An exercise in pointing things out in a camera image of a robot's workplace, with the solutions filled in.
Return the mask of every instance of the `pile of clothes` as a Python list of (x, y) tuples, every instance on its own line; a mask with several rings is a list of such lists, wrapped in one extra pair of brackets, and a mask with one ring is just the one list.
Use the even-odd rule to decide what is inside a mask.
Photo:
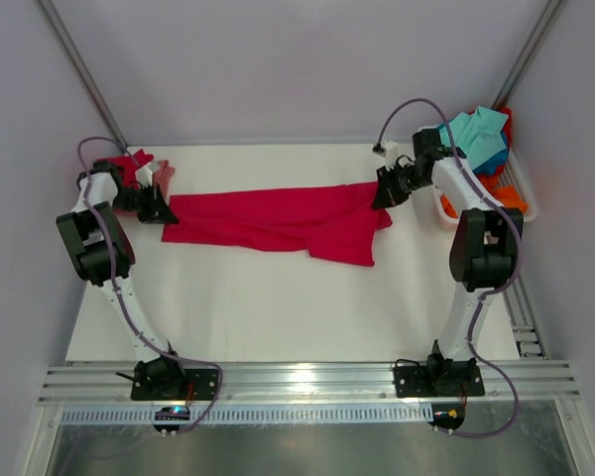
[[(456, 146), (467, 156), (467, 161), (478, 180), (498, 201), (508, 208), (518, 208), (526, 213), (528, 205), (512, 185), (499, 186), (500, 175), (505, 171), (512, 143), (512, 111), (505, 107), (494, 111), (479, 106), (470, 114), (461, 113), (449, 126)], [(440, 126), (441, 143), (449, 146), (445, 126)], [(440, 198), (448, 216), (458, 218), (445, 195)]]

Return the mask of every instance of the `black mounting plate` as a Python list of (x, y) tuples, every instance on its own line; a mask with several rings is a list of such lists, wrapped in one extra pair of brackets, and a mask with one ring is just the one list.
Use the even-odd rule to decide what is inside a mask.
[[(428, 398), (428, 397), (463, 397), (456, 390), (453, 395), (442, 393), (439, 395), (431, 386), (427, 367), (424, 365), (395, 365), (395, 390), (397, 398)], [(482, 397), (485, 395), (485, 386), (480, 375), (480, 369), (475, 368), (472, 378), (465, 382), (467, 397)]]
[[(194, 384), (193, 399), (195, 402), (209, 402), (213, 400), (218, 387), (218, 371), (216, 369), (184, 369), (185, 381)], [(130, 400), (134, 402), (172, 401), (187, 399), (188, 385), (183, 385), (177, 392), (150, 393), (143, 387), (133, 385)]]

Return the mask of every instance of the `metal post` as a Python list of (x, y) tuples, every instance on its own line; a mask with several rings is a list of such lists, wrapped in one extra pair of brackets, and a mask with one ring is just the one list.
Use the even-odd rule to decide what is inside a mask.
[(548, 0), (546, 2), (532, 32), (529, 34), (514, 64), (512, 64), (512, 68), (494, 100), (493, 109), (500, 109), (507, 105), (565, 4), (566, 0)]
[(108, 107), (108, 104), (106, 104), (106, 101), (103, 98), (101, 91), (97, 87), (95, 80), (93, 79), (92, 75), (90, 74), (90, 71), (86, 67), (83, 58), (79, 54), (79, 50), (77, 49), (77, 46), (70, 37), (70, 33), (68, 32), (65, 24), (61, 20), (60, 13), (56, 9), (52, 0), (35, 1), (38, 7), (40, 8), (40, 12), (47, 20), (49, 27), (58, 39), (59, 45), (63, 49), (68, 60), (70, 61), (70, 64), (72, 64), (72, 67), (77, 73), (79, 80), (86, 89), (88, 96), (90, 96), (90, 99), (92, 100), (95, 109), (99, 113), (101, 120), (104, 122), (106, 128), (108, 129), (108, 132), (117, 142), (128, 147), (129, 144), (126, 142), (126, 139), (124, 138), (123, 133), (121, 132), (121, 129), (117, 124), (117, 121), (115, 121), (115, 118), (113, 117), (112, 112)]

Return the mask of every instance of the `pink cloth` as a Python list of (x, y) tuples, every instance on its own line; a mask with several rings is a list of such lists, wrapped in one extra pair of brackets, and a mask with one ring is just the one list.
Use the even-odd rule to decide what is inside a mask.
[(370, 207), (376, 192), (371, 182), (174, 195), (170, 209), (180, 224), (166, 225), (163, 241), (305, 249), (315, 258), (373, 266), (375, 231), (392, 224), (387, 211)]

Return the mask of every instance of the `ventilation grille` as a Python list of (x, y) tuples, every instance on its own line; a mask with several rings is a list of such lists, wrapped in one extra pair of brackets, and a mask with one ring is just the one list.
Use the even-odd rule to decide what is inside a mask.
[[(206, 406), (194, 405), (190, 421)], [(152, 424), (161, 407), (70, 407), (64, 409), (61, 424), (110, 425)], [(320, 424), (384, 423), (431, 421), (431, 404), (353, 404), (353, 405), (229, 405), (215, 407), (203, 425), (230, 424)], [(185, 425), (185, 421), (159, 421), (159, 425)]]

